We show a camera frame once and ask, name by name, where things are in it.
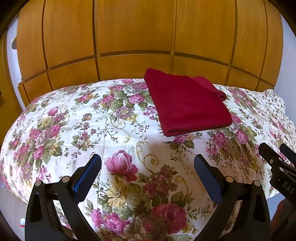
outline wooden door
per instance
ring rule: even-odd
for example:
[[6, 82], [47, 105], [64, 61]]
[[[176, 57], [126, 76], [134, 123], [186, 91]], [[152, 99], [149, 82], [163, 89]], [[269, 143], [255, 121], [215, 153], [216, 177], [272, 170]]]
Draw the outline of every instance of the wooden door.
[[4, 34], [0, 39], [0, 146], [7, 131], [21, 112], [9, 75], [6, 34]]

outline silver screw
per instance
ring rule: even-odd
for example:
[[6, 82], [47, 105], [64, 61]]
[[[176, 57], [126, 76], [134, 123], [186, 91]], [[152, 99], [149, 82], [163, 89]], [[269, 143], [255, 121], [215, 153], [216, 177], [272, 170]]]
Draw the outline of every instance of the silver screw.
[[260, 187], [260, 185], [261, 185], [260, 182], [257, 181], [257, 180], [254, 181], [254, 184], [255, 184], [257, 187]]
[[62, 178], [62, 182], [63, 183], [66, 183], [66, 182], [68, 182], [70, 180], [70, 177], [68, 177], [68, 176], [64, 176], [63, 178]]
[[41, 183], [42, 183], [42, 182], [41, 182], [40, 180], [38, 180], [38, 181], [35, 182], [35, 186], [38, 187], [38, 186], [41, 185]]
[[233, 177], [228, 176], [228, 177], [226, 177], [226, 181], [229, 183], [232, 183], [234, 181], [234, 179], [233, 179]]

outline bed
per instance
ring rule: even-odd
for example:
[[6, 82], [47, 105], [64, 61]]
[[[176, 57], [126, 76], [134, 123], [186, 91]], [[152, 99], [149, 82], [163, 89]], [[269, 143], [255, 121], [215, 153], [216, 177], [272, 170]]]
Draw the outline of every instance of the bed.
[[[8, 131], [0, 174], [27, 203], [36, 180], [57, 182], [97, 153], [102, 169], [79, 208], [103, 240], [193, 240], [213, 214], [194, 171], [202, 154], [210, 165], [237, 181], [262, 183], [266, 198], [270, 166], [258, 145], [296, 151], [295, 125], [273, 90], [249, 91], [215, 85], [227, 94], [230, 127], [165, 137], [143, 79], [118, 79], [65, 87], [30, 103]], [[58, 202], [57, 213], [69, 227]], [[237, 203], [225, 232], [233, 225]]]

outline wooden headboard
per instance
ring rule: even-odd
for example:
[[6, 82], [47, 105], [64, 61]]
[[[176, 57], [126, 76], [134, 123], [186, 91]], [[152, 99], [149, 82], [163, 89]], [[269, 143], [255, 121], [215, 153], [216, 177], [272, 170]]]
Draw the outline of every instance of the wooden headboard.
[[267, 0], [30, 0], [17, 26], [19, 90], [28, 104], [151, 67], [263, 91], [278, 77], [282, 31]]

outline blue gripper pad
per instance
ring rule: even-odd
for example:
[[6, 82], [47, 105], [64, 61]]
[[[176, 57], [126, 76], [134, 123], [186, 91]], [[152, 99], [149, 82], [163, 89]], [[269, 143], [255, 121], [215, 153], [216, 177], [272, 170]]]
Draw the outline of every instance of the blue gripper pad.
[[211, 200], [220, 205], [222, 203], [222, 187], [211, 173], [210, 168], [211, 166], [202, 155], [199, 154], [194, 158], [194, 169], [202, 181], [202, 184], [207, 190]]
[[81, 175], [73, 186], [73, 191], [75, 193], [74, 200], [76, 204], [85, 200], [92, 184], [101, 170], [101, 167], [101, 157], [97, 154], [94, 154], [84, 167], [80, 167], [75, 171], [74, 175]]

